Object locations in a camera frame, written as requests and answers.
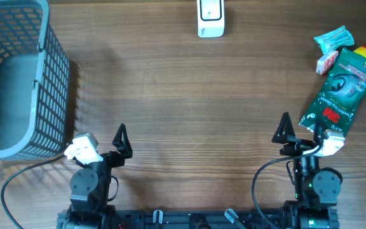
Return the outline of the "white barcode scanner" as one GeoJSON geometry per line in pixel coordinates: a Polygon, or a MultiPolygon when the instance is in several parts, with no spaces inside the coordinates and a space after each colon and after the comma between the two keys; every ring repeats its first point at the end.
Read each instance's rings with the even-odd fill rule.
{"type": "Polygon", "coordinates": [[[197,0],[198,36],[218,38],[224,34],[224,0],[197,0]]]}

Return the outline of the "green 3M glove package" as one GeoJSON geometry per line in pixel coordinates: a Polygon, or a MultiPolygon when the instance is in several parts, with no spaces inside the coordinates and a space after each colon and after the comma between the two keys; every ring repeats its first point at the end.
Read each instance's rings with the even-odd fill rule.
{"type": "Polygon", "coordinates": [[[314,131],[317,120],[347,135],[366,94],[366,58],[343,48],[299,125],[314,131]]]}

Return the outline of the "light green wipes packet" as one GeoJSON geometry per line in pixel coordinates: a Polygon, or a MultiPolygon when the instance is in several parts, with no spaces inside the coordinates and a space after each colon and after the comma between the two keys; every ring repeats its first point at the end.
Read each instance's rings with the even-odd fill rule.
{"type": "Polygon", "coordinates": [[[326,34],[314,37],[323,54],[338,49],[340,46],[353,46],[355,40],[343,25],[326,34]]]}

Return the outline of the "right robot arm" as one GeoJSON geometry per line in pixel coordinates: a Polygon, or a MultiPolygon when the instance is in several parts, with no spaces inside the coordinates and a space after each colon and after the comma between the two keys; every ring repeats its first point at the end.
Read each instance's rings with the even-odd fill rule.
{"type": "Polygon", "coordinates": [[[333,168],[319,165],[319,159],[339,151],[345,137],[338,130],[326,128],[321,120],[314,126],[312,140],[299,139],[288,112],[282,114],[272,138],[282,144],[281,155],[289,156],[288,169],[295,188],[295,200],[286,201],[278,216],[279,228],[337,229],[340,227],[335,206],[343,177],[333,168]]]}

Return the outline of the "grey plastic mesh basket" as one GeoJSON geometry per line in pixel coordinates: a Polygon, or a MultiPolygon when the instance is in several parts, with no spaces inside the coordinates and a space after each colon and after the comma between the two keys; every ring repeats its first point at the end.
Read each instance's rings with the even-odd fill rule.
{"type": "Polygon", "coordinates": [[[61,152],[70,73],[48,2],[0,1],[0,160],[61,152]]]}

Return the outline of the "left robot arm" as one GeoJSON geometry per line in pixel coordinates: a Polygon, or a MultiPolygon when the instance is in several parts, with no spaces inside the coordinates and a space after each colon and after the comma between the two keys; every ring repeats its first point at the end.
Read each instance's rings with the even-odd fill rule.
{"type": "Polygon", "coordinates": [[[71,177],[71,205],[67,212],[60,213],[57,228],[124,228],[124,222],[109,202],[112,169],[121,167],[133,156],[125,124],[119,126],[112,145],[114,151],[100,154],[98,141],[90,133],[78,134],[66,148],[64,155],[81,167],[71,177]]]}

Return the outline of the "small red sachet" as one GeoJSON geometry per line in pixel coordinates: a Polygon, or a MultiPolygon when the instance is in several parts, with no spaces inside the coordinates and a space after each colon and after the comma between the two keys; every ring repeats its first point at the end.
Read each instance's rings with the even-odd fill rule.
{"type": "Polygon", "coordinates": [[[337,50],[332,50],[324,54],[317,61],[316,73],[318,73],[319,75],[324,75],[326,72],[328,72],[337,60],[338,55],[339,52],[337,50]]]}

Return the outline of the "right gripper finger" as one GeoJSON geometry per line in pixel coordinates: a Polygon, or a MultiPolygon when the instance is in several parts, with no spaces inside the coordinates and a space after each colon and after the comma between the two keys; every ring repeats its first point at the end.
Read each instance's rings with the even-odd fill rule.
{"type": "Polygon", "coordinates": [[[295,132],[288,112],[282,114],[279,126],[271,141],[278,144],[287,144],[295,141],[295,132]]]}
{"type": "Polygon", "coordinates": [[[323,132],[326,130],[324,122],[316,122],[313,129],[313,143],[321,145],[323,142],[323,132]]]}

